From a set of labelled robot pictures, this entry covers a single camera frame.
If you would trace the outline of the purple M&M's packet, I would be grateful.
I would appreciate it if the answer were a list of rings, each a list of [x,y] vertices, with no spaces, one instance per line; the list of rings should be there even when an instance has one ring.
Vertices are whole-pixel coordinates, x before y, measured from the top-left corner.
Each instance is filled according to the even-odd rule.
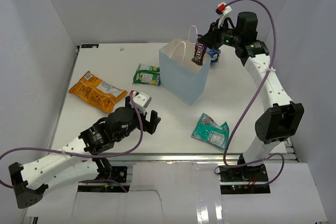
[[[204,58],[204,55],[206,53],[206,49],[207,49],[207,47],[204,44],[197,41],[195,43],[194,56],[192,58],[192,62],[194,62],[195,64],[197,64],[199,66],[202,66],[203,65],[203,58]]]

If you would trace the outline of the green Fox's candy bag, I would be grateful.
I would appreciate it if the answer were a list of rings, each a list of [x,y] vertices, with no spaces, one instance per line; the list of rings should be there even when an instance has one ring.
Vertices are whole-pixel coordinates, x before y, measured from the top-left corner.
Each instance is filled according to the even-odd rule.
[[[140,63],[133,76],[133,83],[160,86],[160,68]]]

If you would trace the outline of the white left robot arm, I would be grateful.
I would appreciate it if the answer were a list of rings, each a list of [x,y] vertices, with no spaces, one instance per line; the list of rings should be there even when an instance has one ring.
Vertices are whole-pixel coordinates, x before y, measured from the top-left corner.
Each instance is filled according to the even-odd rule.
[[[146,109],[152,98],[144,92],[132,91],[125,105],[99,119],[71,142],[36,161],[9,165],[12,189],[17,207],[25,209],[37,204],[45,194],[67,185],[86,181],[112,179],[108,155],[115,143],[121,142],[134,130],[153,134],[160,122],[156,111],[146,119]]]

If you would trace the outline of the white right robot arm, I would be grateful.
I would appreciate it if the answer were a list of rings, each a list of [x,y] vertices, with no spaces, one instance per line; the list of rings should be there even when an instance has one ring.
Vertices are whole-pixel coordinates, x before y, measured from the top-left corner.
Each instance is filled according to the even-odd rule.
[[[201,44],[212,48],[233,47],[251,75],[264,106],[264,113],[255,122],[255,139],[237,163],[238,177],[247,182],[256,175],[254,166],[261,165],[277,145],[295,135],[304,108],[287,95],[272,67],[266,44],[257,39],[257,15],[240,12],[234,24],[227,11],[218,10],[217,14],[219,19],[200,38]]]

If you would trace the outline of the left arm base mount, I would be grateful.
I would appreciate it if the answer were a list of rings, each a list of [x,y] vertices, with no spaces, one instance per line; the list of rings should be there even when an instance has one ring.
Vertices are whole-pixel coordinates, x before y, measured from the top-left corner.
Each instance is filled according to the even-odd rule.
[[[112,166],[109,177],[99,175],[96,180],[103,180],[98,183],[84,183],[78,186],[81,193],[127,193],[129,191],[127,183],[128,168],[126,166]]]

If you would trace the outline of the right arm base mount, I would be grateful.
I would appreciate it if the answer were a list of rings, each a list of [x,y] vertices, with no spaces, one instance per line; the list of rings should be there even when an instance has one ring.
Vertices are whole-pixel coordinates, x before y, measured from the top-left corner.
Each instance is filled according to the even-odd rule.
[[[269,194],[268,174],[265,165],[225,168],[217,166],[214,173],[220,179],[222,195]]]

